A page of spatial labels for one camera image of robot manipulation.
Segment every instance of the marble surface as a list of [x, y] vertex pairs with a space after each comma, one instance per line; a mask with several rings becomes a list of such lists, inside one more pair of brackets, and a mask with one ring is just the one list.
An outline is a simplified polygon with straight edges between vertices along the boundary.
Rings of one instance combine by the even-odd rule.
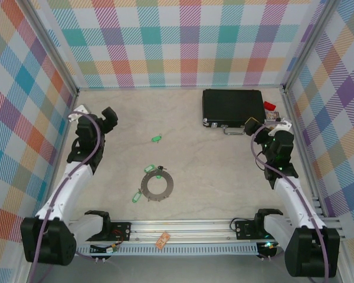
[[[262, 89], [264, 101], [286, 115], [278, 89]], [[123, 90], [82, 92], [77, 105], [94, 114], [110, 106], [119, 124], [106, 135], [104, 157], [96, 174], [80, 195], [73, 218], [90, 209], [105, 210], [112, 219], [229, 219], [254, 217], [259, 208], [284, 210], [254, 162], [250, 137], [226, 136], [222, 129], [202, 125], [202, 90]], [[71, 125], [57, 182], [76, 138]], [[162, 134], [159, 143], [151, 138]], [[302, 187], [310, 197], [299, 155], [292, 155]], [[162, 165], [173, 177], [168, 199], [148, 202], [132, 198], [140, 188], [144, 168]], [[152, 179], [151, 192], [165, 188], [164, 179]]]

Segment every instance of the plaid backdrop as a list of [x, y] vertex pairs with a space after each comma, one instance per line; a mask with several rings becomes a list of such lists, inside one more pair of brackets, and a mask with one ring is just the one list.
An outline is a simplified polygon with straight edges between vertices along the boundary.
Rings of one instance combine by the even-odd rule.
[[103, 88], [279, 85], [319, 1], [32, 2], [78, 84]]
[[0, 0], [0, 282], [48, 188], [72, 95], [14, 0]]
[[341, 2], [292, 91], [320, 190], [354, 264], [354, 0]]

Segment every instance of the purple cable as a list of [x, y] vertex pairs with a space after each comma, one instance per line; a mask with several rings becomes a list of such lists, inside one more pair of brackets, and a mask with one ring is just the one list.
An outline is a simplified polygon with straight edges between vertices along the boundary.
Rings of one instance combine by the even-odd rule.
[[297, 189], [297, 187], [295, 186], [295, 184], [290, 180], [289, 177], [287, 177], [285, 174], [283, 174], [281, 171], [271, 167], [270, 165], [266, 164], [265, 162], [263, 162], [260, 158], [258, 158], [257, 154], [254, 151], [254, 139], [255, 137], [257, 137], [257, 134], [262, 131], [264, 128], [266, 128], [267, 126], [272, 126], [272, 125], [276, 125], [276, 124], [285, 124], [283, 122], [272, 122], [272, 123], [267, 123], [265, 125], [262, 125], [257, 131], [255, 131], [255, 133], [252, 136], [252, 140], [251, 140], [251, 144], [250, 144], [250, 148], [252, 151], [252, 154], [254, 155], [254, 157], [257, 159], [258, 162], [260, 162], [263, 166], [265, 166], [265, 168], [268, 168], [274, 172], [276, 172], [277, 174], [279, 174], [282, 178], [284, 178], [293, 188], [294, 191], [297, 193], [301, 203], [303, 204], [305, 210], [307, 211], [307, 214], [309, 216], [309, 219], [312, 221], [312, 224], [314, 226], [314, 229], [316, 230], [316, 233], [319, 237], [319, 241], [321, 244], [321, 249], [323, 251], [323, 257], [324, 257], [324, 283], [328, 283], [329, 282], [329, 263], [328, 263], [328, 255], [326, 252], [326, 247], [325, 247], [325, 243], [324, 243], [324, 239], [323, 239], [323, 235], [321, 235], [320, 233], [320, 229], [315, 221], [315, 219], [313, 218], [313, 215], [311, 213], [311, 210], [309, 209], [306, 201], [303, 198], [303, 195], [300, 193], [300, 191]]
[[45, 218], [43, 219], [42, 225], [41, 225], [41, 230], [40, 230], [40, 234], [38, 236], [38, 240], [37, 240], [37, 247], [35, 249], [35, 255], [34, 255], [34, 260], [33, 260], [33, 265], [32, 265], [32, 269], [30, 271], [29, 274], [29, 283], [32, 283], [34, 280], [34, 275], [35, 275], [35, 270], [37, 268], [37, 264], [38, 264], [38, 258], [40, 257], [40, 249], [41, 249], [41, 243], [42, 243], [42, 237], [43, 237], [43, 233], [45, 231], [46, 228], [46, 224], [47, 224], [47, 220], [48, 217], [51, 214], [51, 210], [55, 204], [55, 201], [57, 200], [57, 197], [59, 195], [59, 193], [61, 192], [62, 188], [65, 186], [65, 184], [68, 182], [68, 180], [71, 179], [72, 175], [78, 171], [79, 168], [82, 167], [82, 165], [84, 165], [89, 159], [91, 159], [91, 157], [96, 153], [96, 151], [99, 149], [100, 143], [101, 143], [101, 131], [99, 128], [99, 125], [97, 125], [97, 123], [93, 120], [92, 117], [90, 117], [88, 114], [85, 114], [83, 112], [79, 112], [79, 111], [72, 111], [70, 114], [79, 114], [84, 116], [85, 118], [87, 118], [89, 121], [91, 121], [91, 123], [93, 124], [94, 128], [96, 128], [96, 132], [97, 132], [97, 144], [94, 147], [93, 151], [88, 155], [87, 158], [85, 158], [82, 162], [80, 162], [74, 169], [72, 169], [72, 171], [67, 175], [67, 177], [63, 180], [63, 182], [60, 184], [60, 186], [58, 187], [58, 189], [56, 190], [53, 198], [51, 199], [50, 205], [47, 209]]

